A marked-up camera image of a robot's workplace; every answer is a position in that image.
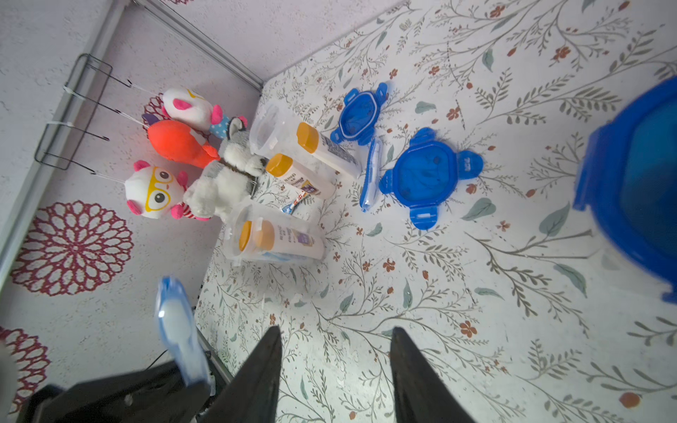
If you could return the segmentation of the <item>blue lid front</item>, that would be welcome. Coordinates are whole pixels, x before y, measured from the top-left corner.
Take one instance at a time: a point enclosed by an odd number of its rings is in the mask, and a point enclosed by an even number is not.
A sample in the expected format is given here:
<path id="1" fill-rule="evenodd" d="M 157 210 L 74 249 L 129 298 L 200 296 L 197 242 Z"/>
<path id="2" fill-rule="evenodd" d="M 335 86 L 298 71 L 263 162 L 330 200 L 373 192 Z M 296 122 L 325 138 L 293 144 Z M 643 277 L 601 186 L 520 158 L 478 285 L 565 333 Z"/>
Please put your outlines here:
<path id="1" fill-rule="evenodd" d="M 590 135 L 573 209 L 676 302 L 676 80 L 640 95 Z"/>

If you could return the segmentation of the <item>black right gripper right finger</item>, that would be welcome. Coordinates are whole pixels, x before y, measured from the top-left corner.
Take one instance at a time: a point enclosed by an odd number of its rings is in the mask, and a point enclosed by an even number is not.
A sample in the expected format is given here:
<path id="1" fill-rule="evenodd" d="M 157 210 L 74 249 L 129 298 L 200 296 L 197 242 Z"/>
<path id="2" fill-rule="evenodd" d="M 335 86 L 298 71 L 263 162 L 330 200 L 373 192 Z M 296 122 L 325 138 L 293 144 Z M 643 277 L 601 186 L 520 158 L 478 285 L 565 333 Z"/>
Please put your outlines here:
<path id="1" fill-rule="evenodd" d="M 391 373 L 397 422 L 475 422 L 401 327 L 391 335 Z"/>

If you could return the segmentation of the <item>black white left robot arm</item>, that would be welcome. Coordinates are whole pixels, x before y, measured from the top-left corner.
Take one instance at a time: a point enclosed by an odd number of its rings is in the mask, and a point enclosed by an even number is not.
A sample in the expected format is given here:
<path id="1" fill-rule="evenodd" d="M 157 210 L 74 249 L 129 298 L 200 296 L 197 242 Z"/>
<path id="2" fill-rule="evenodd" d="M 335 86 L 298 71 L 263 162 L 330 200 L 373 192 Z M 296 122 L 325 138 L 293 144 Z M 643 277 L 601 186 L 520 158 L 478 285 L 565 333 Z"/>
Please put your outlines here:
<path id="1" fill-rule="evenodd" d="M 26 400 L 16 421 L 196 422 L 227 386 L 215 355 L 207 352 L 206 359 L 207 381 L 190 387 L 174 361 L 69 389 L 48 385 Z"/>

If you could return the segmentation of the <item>clear plastic container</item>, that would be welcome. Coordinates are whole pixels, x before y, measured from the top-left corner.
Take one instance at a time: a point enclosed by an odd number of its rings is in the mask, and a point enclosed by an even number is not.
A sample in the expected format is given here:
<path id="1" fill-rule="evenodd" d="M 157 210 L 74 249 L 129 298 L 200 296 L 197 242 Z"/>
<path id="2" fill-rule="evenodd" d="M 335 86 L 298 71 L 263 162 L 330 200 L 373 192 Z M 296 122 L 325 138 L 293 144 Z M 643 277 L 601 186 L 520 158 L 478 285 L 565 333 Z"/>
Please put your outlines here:
<path id="1" fill-rule="evenodd" d="M 278 153 L 287 155 L 330 182 L 338 178 L 336 173 L 350 177 L 340 174 L 298 145 L 296 130 L 301 122 L 303 119 L 281 103 L 260 106 L 250 128 L 250 151 L 268 160 Z"/>
<path id="2" fill-rule="evenodd" d="M 226 218 L 221 248 L 236 264 L 308 264 L 325 256 L 318 226 L 250 199 L 237 204 Z"/>

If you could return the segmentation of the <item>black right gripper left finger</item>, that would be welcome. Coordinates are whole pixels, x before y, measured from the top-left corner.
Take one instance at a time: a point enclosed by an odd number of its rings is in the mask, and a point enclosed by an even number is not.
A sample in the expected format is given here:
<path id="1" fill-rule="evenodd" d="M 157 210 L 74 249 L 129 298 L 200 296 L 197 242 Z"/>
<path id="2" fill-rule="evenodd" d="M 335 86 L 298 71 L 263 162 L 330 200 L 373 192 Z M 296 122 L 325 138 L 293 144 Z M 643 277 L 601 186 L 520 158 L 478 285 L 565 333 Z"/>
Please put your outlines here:
<path id="1" fill-rule="evenodd" d="M 274 422 L 281 362 L 280 327 L 271 326 L 201 422 Z"/>

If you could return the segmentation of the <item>yellow cap bottle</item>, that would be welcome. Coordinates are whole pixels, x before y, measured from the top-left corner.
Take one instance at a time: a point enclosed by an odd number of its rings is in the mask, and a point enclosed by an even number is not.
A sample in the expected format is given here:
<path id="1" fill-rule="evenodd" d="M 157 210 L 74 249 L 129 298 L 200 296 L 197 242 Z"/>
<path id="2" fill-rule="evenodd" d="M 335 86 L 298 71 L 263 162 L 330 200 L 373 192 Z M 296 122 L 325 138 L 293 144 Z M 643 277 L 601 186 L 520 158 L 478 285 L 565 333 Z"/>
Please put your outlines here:
<path id="1" fill-rule="evenodd" d="M 336 191 L 335 186 L 329 180 L 281 153 L 268 161 L 266 172 L 283 183 L 324 200 L 331 198 Z"/>
<path id="2" fill-rule="evenodd" d="M 240 238 L 238 241 L 238 247 L 241 252 L 244 252 L 248 247 L 250 243 L 251 232 L 252 232 L 252 221 L 246 220 L 243 224 Z"/>
<path id="3" fill-rule="evenodd" d="M 265 255 L 280 260 L 316 259 L 324 256 L 324 242 L 317 236 L 271 220 L 253 224 L 253 241 Z"/>
<path id="4" fill-rule="evenodd" d="M 301 122 L 296 130 L 297 143 L 307 153 L 334 170 L 358 179 L 362 167 L 360 162 L 348 151 L 335 144 L 329 137 L 322 135 L 308 123 Z"/>

